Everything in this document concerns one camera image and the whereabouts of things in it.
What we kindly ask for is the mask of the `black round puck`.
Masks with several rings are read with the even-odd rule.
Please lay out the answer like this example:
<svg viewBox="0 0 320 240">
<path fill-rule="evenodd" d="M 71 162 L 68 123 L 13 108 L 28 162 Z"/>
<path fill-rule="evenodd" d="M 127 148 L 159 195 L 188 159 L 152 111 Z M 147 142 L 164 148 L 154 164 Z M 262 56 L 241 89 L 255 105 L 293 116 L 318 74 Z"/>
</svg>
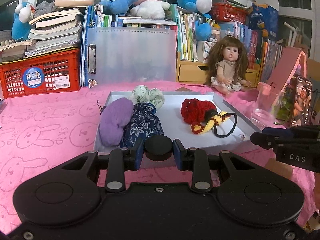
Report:
<svg viewBox="0 0 320 240">
<path fill-rule="evenodd" d="M 165 135 L 153 135 L 144 142 L 144 153 L 152 161 L 165 161 L 172 156 L 172 152 L 172 140 Z"/>
</svg>

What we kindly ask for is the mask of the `blue floral drawstring pouch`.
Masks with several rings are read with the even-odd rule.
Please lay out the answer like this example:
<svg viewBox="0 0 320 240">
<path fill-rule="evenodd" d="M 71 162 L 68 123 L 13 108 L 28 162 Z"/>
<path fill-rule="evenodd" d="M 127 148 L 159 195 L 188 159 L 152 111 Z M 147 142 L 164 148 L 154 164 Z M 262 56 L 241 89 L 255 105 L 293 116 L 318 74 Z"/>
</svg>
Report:
<svg viewBox="0 0 320 240">
<path fill-rule="evenodd" d="M 163 128 L 156 112 L 156 107 L 151 103 L 135 104 L 131 120 L 124 127 L 119 146 L 130 148 L 139 138 L 146 140 L 154 135 L 163 135 Z"/>
</svg>

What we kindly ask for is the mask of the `purple fluffy plush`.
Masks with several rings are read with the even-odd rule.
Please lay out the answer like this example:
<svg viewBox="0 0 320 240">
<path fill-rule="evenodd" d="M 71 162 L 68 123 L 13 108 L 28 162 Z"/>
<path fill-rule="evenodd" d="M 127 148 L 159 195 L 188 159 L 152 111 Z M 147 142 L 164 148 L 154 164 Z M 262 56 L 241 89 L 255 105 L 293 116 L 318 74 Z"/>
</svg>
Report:
<svg viewBox="0 0 320 240">
<path fill-rule="evenodd" d="M 119 98 L 105 107 L 98 129 L 103 146 L 119 145 L 133 110 L 133 103 L 127 98 Z"/>
</svg>

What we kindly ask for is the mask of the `red crocheted pouch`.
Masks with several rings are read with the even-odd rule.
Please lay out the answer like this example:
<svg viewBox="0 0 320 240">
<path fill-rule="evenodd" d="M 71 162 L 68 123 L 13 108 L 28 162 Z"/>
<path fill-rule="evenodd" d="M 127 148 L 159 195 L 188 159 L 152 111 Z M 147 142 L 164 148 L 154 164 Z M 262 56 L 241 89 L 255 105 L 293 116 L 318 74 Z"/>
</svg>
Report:
<svg viewBox="0 0 320 240">
<path fill-rule="evenodd" d="M 211 101 L 185 99 L 182 102 L 180 113 L 183 121 L 191 125 L 195 122 L 205 122 L 205 114 L 209 110 L 217 110 L 216 106 Z"/>
</svg>

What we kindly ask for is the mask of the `green floral fabric scrunchie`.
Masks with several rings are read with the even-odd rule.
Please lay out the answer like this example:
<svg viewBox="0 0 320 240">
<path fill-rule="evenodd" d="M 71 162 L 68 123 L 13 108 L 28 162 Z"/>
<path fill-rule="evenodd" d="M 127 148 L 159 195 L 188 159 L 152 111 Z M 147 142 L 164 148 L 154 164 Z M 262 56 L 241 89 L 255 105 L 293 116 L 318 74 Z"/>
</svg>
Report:
<svg viewBox="0 0 320 240">
<path fill-rule="evenodd" d="M 132 103 L 151 103 L 159 110 L 165 102 L 163 93 L 158 88 L 149 89 L 148 86 L 138 85 L 134 88 L 129 99 Z"/>
</svg>

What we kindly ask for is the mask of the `smartphone with pink case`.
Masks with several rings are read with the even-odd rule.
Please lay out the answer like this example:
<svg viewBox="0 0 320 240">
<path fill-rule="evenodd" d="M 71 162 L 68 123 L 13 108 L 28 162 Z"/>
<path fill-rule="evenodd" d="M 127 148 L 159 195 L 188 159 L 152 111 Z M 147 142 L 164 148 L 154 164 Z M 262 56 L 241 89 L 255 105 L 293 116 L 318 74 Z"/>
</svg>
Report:
<svg viewBox="0 0 320 240">
<path fill-rule="evenodd" d="M 312 82 L 305 77 L 296 77 L 296 93 L 293 101 L 291 126 L 307 125 L 310 119 Z"/>
</svg>

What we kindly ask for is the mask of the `white cardboard box tray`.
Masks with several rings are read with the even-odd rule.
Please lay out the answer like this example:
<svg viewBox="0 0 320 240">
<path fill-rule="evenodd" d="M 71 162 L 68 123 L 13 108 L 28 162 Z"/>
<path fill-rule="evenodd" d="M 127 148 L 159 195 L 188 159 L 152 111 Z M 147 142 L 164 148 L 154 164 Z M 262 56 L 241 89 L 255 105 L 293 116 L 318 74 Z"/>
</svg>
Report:
<svg viewBox="0 0 320 240">
<path fill-rule="evenodd" d="M 180 139 L 185 148 L 196 147 L 201 148 L 207 154 L 218 155 L 221 150 L 229 150 L 233 153 L 245 153 L 258 148 L 250 141 L 250 136 L 253 132 L 260 132 L 261 129 L 255 126 L 246 116 L 240 113 L 235 107 L 228 103 L 223 97 L 217 93 L 210 92 L 207 94 L 200 94 L 200 92 L 163 92 L 165 97 L 164 105 L 157 110 L 156 115 L 160 119 L 164 135 L 169 137 L 172 141 Z M 109 105 L 119 98 L 128 98 L 131 91 L 112 91 L 106 99 L 105 105 Z M 198 99 L 212 101 L 217 107 L 217 110 L 235 113 L 238 116 L 238 122 L 233 133 L 226 138 L 218 138 L 212 131 L 202 135 L 195 135 L 191 132 L 190 125 L 183 121 L 180 113 L 182 102 L 185 99 Z M 234 118 L 223 122 L 217 127 L 218 134 L 227 134 L 234 124 Z M 99 155 L 110 154 L 116 147 L 102 145 L 100 135 L 96 133 L 94 142 L 94 150 Z M 175 166 L 173 155 L 161 162 L 156 162 L 148 159 L 143 155 L 140 168 L 161 168 Z"/>
</svg>

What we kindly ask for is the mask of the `black binder clip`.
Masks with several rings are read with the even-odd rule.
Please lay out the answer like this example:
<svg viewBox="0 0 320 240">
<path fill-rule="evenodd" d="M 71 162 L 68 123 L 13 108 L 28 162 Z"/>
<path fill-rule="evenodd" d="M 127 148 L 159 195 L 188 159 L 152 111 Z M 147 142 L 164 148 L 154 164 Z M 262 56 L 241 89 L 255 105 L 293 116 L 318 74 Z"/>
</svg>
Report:
<svg viewBox="0 0 320 240">
<path fill-rule="evenodd" d="M 102 104 L 100 103 L 100 100 L 97 100 L 97 106 L 98 106 L 98 108 L 99 108 L 100 114 L 101 114 L 101 113 L 104 111 L 104 109 L 106 108 L 105 105 L 102 105 Z"/>
</svg>

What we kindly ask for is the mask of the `pink picture book stand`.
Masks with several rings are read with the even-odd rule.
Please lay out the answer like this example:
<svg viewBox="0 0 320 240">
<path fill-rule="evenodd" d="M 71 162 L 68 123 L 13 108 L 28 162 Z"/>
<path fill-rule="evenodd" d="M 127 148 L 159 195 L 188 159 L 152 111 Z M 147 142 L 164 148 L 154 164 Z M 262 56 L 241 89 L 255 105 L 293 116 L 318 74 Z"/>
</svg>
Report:
<svg viewBox="0 0 320 240">
<path fill-rule="evenodd" d="M 285 47 L 274 70 L 267 80 L 267 84 L 281 92 L 284 91 L 296 70 L 298 74 L 307 77 L 307 55 L 303 49 Z"/>
</svg>

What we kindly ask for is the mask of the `wooden desk organizer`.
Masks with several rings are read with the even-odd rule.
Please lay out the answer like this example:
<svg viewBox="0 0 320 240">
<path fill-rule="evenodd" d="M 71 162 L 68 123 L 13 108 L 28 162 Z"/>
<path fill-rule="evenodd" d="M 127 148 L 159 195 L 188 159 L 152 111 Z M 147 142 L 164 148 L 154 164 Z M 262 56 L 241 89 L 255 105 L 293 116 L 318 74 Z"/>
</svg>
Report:
<svg viewBox="0 0 320 240">
<path fill-rule="evenodd" d="M 246 71 L 246 80 L 250 82 L 249 87 L 256 87 L 259 82 L 260 65 L 254 64 L 253 69 Z M 208 77 L 208 66 L 197 61 L 182 60 L 180 52 L 176 53 L 176 82 L 210 85 Z"/>
</svg>

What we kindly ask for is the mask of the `brown haired doll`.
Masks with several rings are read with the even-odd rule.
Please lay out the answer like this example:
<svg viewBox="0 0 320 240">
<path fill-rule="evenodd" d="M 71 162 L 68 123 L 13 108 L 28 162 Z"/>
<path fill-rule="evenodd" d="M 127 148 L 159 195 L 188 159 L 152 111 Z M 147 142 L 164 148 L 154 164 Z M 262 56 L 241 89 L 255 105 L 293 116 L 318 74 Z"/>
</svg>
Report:
<svg viewBox="0 0 320 240">
<path fill-rule="evenodd" d="M 245 47 L 232 35 L 225 36 L 213 45 L 208 54 L 207 66 L 210 86 L 226 98 L 251 85 L 245 77 L 248 68 Z"/>
</svg>

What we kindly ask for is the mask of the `blue cardboard box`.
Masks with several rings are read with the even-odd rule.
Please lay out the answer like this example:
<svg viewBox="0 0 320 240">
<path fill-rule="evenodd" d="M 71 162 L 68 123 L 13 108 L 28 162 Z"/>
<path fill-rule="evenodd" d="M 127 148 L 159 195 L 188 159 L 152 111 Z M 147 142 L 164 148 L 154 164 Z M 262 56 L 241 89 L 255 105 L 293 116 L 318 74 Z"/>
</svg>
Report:
<svg viewBox="0 0 320 240">
<path fill-rule="evenodd" d="M 248 26 L 252 30 L 261 30 L 263 37 L 270 40 L 277 39 L 278 33 L 278 10 L 268 4 L 253 2 L 248 9 Z"/>
</svg>

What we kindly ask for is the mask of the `stack of books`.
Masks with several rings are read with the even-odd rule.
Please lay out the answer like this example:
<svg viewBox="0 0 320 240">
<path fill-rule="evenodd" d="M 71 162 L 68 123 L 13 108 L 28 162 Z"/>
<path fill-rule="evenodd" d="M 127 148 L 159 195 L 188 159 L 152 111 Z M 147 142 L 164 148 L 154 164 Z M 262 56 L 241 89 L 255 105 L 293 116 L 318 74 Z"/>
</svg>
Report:
<svg viewBox="0 0 320 240">
<path fill-rule="evenodd" d="M 94 0 L 54 0 L 35 7 L 27 40 L 1 39 L 1 63 L 77 47 L 84 12 Z"/>
</svg>

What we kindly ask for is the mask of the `large blue white plush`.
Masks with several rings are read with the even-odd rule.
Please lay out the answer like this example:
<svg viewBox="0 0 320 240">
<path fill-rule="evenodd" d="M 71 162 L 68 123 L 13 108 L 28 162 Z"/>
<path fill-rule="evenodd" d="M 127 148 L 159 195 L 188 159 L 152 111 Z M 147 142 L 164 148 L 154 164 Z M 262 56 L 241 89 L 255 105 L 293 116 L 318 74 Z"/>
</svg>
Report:
<svg viewBox="0 0 320 240">
<path fill-rule="evenodd" d="M 178 5 L 187 12 L 195 12 L 205 18 L 211 19 L 209 12 L 212 9 L 212 0 L 177 0 Z M 198 41 L 206 41 L 210 38 L 212 27 L 209 23 L 202 23 L 195 28 L 195 37 Z"/>
</svg>

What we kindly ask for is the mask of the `blue white cat plush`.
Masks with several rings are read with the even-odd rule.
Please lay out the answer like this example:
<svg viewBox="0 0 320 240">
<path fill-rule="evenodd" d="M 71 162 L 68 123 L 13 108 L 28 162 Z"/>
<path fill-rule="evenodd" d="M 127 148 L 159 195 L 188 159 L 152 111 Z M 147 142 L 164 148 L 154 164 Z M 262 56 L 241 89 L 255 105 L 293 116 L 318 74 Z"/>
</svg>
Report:
<svg viewBox="0 0 320 240">
<path fill-rule="evenodd" d="M 20 3 L 14 13 L 11 36 L 14 41 L 27 40 L 31 30 L 30 21 L 33 19 L 35 7 L 29 2 Z"/>
</svg>

